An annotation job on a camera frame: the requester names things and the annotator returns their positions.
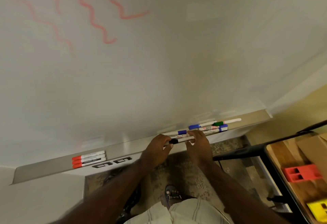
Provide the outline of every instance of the blue marker cap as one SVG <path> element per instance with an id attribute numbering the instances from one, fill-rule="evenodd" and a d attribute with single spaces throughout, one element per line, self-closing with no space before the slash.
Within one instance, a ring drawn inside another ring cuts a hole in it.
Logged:
<path id="1" fill-rule="evenodd" d="M 187 131 L 186 130 L 181 130 L 181 131 L 178 131 L 178 134 L 179 135 L 186 135 Z"/>
<path id="2" fill-rule="evenodd" d="M 188 127 L 188 129 L 189 130 L 191 130 L 191 129 L 198 129 L 198 128 L 200 128 L 201 126 L 200 125 L 198 125 L 198 124 L 194 124 L 194 125 L 190 125 L 189 127 Z"/>

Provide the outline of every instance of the yellow wall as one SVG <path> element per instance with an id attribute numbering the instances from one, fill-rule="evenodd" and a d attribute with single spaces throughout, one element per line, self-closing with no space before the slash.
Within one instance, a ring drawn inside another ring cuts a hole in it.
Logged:
<path id="1" fill-rule="evenodd" d="M 287 110 L 274 116 L 272 121 L 259 124 L 246 136 L 252 145 L 292 135 L 312 124 L 327 119 L 327 85 L 314 91 Z M 327 132 L 327 125 L 315 130 Z"/>

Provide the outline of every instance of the wooden table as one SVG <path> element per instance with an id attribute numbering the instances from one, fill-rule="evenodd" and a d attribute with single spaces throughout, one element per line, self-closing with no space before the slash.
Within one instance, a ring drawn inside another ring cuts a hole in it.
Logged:
<path id="1" fill-rule="evenodd" d="M 280 173 L 281 178 L 283 179 L 284 184 L 289 189 L 290 193 L 293 194 L 301 209 L 301 212 L 306 216 L 306 219 L 313 224 L 318 224 L 321 222 L 318 222 L 314 218 L 306 203 L 327 198 L 327 183 L 323 179 L 290 183 L 286 180 L 281 170 L 281 168 L 311 164 L 311 162 L 305 157 L 303 152 L 297 146 L 296 142 L 314 135 L 314 133 L 306 134 L 267 145 L 266 154 Z"/>

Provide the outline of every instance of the wall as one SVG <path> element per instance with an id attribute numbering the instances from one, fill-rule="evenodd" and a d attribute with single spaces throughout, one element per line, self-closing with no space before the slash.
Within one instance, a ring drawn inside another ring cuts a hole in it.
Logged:
<path id="1" fill-rule="evenodd" d="M 2 0 L 0 165 L 265 109 L 326 65 L 325 0 L 113 3 Z"/>
<path id="2" fill-rule="evenodd" d="M 254 145 L 293 135 L 301 129 L 324 121 L 327 119 L 326 99 L 327 85 L 276 114 L 271 121 L 257 125 L 246 136 Z M 315 131 L 326 133 L 327 126 Z"/>
<path id="3" fill-rule="evenodd" d="M 13 173 L 0 167 L 0 223 L 49 223 L 83 197 L 84 176 L 59 173 L 9 185 Z"/>

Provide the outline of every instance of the floor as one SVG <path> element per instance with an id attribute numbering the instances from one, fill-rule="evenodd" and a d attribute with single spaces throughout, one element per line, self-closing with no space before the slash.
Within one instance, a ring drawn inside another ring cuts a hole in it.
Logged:
<path id="1" fill-rule="evenodd" d="M 211 144 L 213 155 L 248 146 L 245 136 Z M 257 158 L 221 161 L 223 170 L 243 186 L 254 198 L 267 206 L 274 203 L 266 197 L 272 194 Z M 85 179 L 85 196 L 102 186 L 104 179 L 114 170 L 90 175 Z M 168 184 L 174 184 L 184 194 L 205 199 L 218 209 L 224 209 L 214 189 L 203 173 L 191 162 L 187 152 L 168 156 L 166 162 L 159 165 L 141 182 L 142 197 L 132 209 L 133 214 L 146 211 L 161 201 L 166 205 L 164 190 Z"/>

